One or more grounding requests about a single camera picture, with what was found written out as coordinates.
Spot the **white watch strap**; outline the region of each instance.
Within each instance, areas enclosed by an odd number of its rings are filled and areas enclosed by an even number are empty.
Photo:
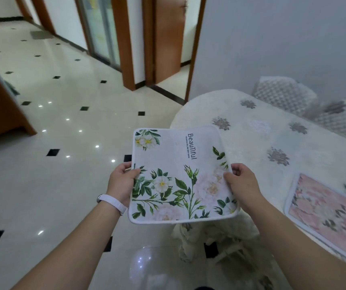
[[[124,205],[122,205],[122,203],[117,200],[116,198],[110,196],[110,195],[100,195],[98,197],[99,200],[103,200],[113,206],[115,206],[118,211],[121,213],[121,216],[123,216],[123,214],[126,212],[126,207]]]

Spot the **table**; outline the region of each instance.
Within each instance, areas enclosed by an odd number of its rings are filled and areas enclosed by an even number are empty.
[[[280,211],[283,211],[297,172],[305,171],[314,175],[316,179],[346,194],[345,137],[232,89],[209,92],[194,98],[176,114],[170,128],[208,124],[219,127],[229,161],[246,164],[255,173],[264,197]],[[191,261],[195,258],[194,244],[202,233],[210,238],[209,242],[225,240],[225,237],[235,240],[234,244],[227,245],[221,252],[219,250],[216,260],[231,252],[239,252],[239,249],[245,253],[247,246],[253,244],[262,251],[262,256],[271,259],[271,254],[263,252],[265,249],[260,245],[257,228],[242,210],[233,219],[177,225],[174,236],[183,241],[181,259]],[[334,253],[321,241],[309,236]],[[251,262],[257,264],[263,260]],[[276,278],[270,280],[273,284],[277,283],[274,281]]]

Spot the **sliding glass door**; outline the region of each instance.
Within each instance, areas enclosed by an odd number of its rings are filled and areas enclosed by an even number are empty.
[[[88,24],[93,55],[120,70],[120,59],[111,0],[80,0]]]

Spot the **tiled floor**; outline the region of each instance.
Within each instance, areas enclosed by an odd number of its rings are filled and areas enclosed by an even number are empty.
[[[185,93],[187,91],[187,83],[189,77],[190,65],[181,67],[180,72],[166,78],[164,81],[157,83],[159,87],[171,92],[177,97],[185,99]]]
[[[132,153],[133,130],[169,128],[181,108],[150,88],[127,90],[121,73],[56,38],[33,40],[30,30],[37,28],[0,23],[0,73],[20,92],[19,105],[31,102],[21,109],[38,132],[0,136],[0,289],[16,283],[96,205],[113,168]],[[59,151],[47,156],[51,149]],[[90,289],[205,285],[204,247],[186,264],[171,231],[121,217]]]

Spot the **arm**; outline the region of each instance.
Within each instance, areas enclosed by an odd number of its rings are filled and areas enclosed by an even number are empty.
[[[111,174],[107,194],[129,204],[133,179],[140,170],[119,165]],[[52,252],[12,289],[87,289],[105,246],[120,217],[111,204],[101,201]]]
[[[307,237],[270,204],[247,166],[232,164],[231,167],[233,173],[225,173],[224,178],[253,219],[291,287],[295,290],[346,289],[346,263]]]

